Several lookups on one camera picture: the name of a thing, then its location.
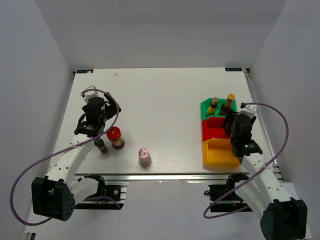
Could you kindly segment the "yellow cap sauce bottle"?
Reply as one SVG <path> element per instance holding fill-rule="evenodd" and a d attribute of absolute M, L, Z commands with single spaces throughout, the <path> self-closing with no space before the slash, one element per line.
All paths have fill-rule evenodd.
<path fill-rule="evenodd" d="M 228 94 L 227 98 L 225 99 L 224 103 L 220 108 L 220 114 L 226 115 L 228 111 L 232 108 L 233 101 L 235 100 L 235 95 L 233 93 Z"/>

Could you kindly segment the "small yellow label bottle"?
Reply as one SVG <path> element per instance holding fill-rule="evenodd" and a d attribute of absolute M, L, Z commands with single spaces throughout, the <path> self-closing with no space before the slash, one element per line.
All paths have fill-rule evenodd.
<path fill-rule="evenodd" d="M 213 116 L 218 106 L 219 98 L 213 97 L 206 112 L 206 116 Z"/>

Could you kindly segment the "red lid jar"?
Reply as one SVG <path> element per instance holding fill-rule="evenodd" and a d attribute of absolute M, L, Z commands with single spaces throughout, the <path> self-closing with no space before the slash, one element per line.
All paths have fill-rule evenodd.
<path fill-rule="evenodd" d="M 111 145 L 114 149 L 119 150 L 124 147 L 125 141 L 122 137 L 122 132 L 118 127 L 111 127 L 110 130 L 106 133 L 106 136 L 110 140 Z"/>

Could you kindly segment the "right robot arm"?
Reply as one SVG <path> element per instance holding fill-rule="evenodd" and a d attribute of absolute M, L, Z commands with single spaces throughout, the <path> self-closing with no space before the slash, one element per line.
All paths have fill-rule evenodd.
<path fill-rule="evenodd" d="M 228 184 L 226 195 L 244 200 L 257 215 L 265 239 L 302 240 L 307 233 L 307 205 L 291 196 L 267 165 L 262 149 L 252 138 L 255 120 L 256 108 L 250 106 L 225 117 L 222 126 L 230 135 L 232 153 L 250 174 Z"/>

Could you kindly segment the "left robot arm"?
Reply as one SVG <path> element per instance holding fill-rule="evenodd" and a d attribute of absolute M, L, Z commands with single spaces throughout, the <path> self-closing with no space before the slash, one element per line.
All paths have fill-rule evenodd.
<path fill-rule="evenodd" d="M 108 128 L 106 122 L 116 120 L 121 108 L 114 98 L 104 92 L 103 97 L 90 96 L 82 107 L 70 149 L 64 150 L 60 160 L 44 177 L 36 177 L 31 184 L 32 208 L 36 215 L 67 221 L 76 205 L 106 198 L 104 178 L 87 174 L 74 182 L 74 177 L 86 156 L 95 147 L 102 148 L 101 139 Z"/>

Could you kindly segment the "red plastic bin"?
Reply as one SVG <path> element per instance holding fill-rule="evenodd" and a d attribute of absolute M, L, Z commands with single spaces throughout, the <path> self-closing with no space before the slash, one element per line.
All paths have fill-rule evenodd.
<path fill-rule="evenodd" d="M 230 139 L 231 136 L 225 133 L 222 124 L 224 117 L 209 117 L 202 121 L 202 141 L 205 142 L 212 138 L 215 139 Z"/>

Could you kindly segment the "green plastic bin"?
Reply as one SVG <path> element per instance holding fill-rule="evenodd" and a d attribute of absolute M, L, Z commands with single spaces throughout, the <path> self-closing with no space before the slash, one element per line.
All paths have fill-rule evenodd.
<path fill-rule="evenodd" d="M 212 100 L 213 98 L 208 98 L 200 103 L 200 116 L 202 121 L 211 117 L 224 118 L 226 116 L 225 113 L 221 112 L 221 107 L 225 103 L 226 99 L 219 98 L 215 110 L 212 110 L 211 108 Z"/>

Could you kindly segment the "yellow plastic bin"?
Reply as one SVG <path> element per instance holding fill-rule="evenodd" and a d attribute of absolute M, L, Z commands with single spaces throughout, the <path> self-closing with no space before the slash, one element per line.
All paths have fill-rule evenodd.
<path fill-rule="evenodd" d="M 213 168 L 237 168 L 239 160 L 232 152 L 230 139 L 211 138 L 202 143 L 203 165 Z"/>

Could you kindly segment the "black cap spice jar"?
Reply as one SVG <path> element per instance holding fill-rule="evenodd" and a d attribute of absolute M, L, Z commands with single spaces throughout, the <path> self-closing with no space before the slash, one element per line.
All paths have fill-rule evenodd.
<path fill-rule="evenodd" d="M 109 149 L 105 145 L 104 141 L 100 138 L 96 141 L 95 146 L 99 149 L 99 151 L 102 154 L 107 154 L 109 152 Z"/>

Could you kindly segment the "left blue table label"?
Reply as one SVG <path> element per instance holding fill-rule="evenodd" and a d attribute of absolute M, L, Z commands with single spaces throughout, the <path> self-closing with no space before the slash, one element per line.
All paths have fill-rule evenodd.
<path fill-rule="evenodd" d="M 94 72 L 93 69 L 77 69 L 76 74 L 92 74 Z"/>

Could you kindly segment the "blue table label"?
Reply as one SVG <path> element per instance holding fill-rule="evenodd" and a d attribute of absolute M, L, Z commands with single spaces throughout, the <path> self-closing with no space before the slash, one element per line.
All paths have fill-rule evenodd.
<path fill-rule="evenodd" d="M 243 69 L 241 67 L 225 67 L 226 72 L 242 72 Z"/>
<path fill-rule="evenodd" d="M 94 72 L 93 69 L 77 69 L 76 74 L 92 74 Z"/>

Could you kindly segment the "right blue table label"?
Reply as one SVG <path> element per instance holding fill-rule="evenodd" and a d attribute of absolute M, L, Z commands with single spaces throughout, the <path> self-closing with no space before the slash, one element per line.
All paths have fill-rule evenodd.
<path fill-rule="evenodd" d="M 242 72 L 243 69 L 241 67 L 225 67 L 226 72 Z"/>

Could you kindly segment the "aluminium table right rail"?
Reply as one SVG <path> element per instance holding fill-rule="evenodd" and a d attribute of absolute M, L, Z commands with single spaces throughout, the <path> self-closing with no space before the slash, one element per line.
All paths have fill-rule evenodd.
<path fill-rule="evenodd" d="M 250 97 L 251 97 L 253 102 L 256 102 L 256 97 L 255 97 L 255 94 L 254 94 L 254 91 L 253 91 L 253 88 L 252 88 L 252 85 L 251 85 L 250 69 L 249 68 L 245 68 L 243 70 L 243 73 L 244 73 L 244 77 L 245 77 L 245 80 L 246 80 L 246 83 L 247 83 L 247 86 L 248 86 Z M 264 123 L 264 120 L 263 120 L 263 118 L 261 116 L 261 113 L 260 113 L 259 109 L 257 109 L 256 114 L 257 114 L 258 122 L 259 122 L 259 125 L 260 125 L 260 129 L 261 129 L 263 140 L 264 140 L 264 144 L 265 144 L 265 151 L 264 152 L 268 155 L 267 161 L 269 161 L 274 157 L 275 152 L 274 152 L 274 149 L 273 149 L 272 144 L 270 142 L 270 138 L 269 138 L 269 135 L 268 135 L 267 130 L 265 128 L 265 123 Z"/>

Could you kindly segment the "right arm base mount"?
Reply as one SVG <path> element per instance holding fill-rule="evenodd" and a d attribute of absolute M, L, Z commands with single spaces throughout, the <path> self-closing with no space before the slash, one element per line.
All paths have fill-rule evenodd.
<path fill-rule="evenodd" d="M 237 173 L 229 175 L 225 184 L 211 184 L 204 191 L 204 195 L 209 197 L 209 201 L 213 203 L 222 195 L 235 187 L 236 183 L 245 181 L 249 178 L 247 174 Z M 239 197 L 235 192 L 220 200 L 216 205 L 210 208 L 211 213 L 225 213 L 241 210 L 240 212 L 252 212 L 252 209 Z"/>

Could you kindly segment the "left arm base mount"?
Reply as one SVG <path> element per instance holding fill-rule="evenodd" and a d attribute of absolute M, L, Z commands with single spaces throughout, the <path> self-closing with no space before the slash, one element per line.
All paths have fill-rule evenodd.
<path fill-rule="evenodd" d="M 73 183 L 81 183 L 83 180 L 97 182 L 97 190 L 87 196 L 84 201 L 75 205 L 77 210 L 121 210 L 124 206 L 127 186 L 119 181 L 106 180 L 95 174 L 87 174 L 74 180 Z"/>

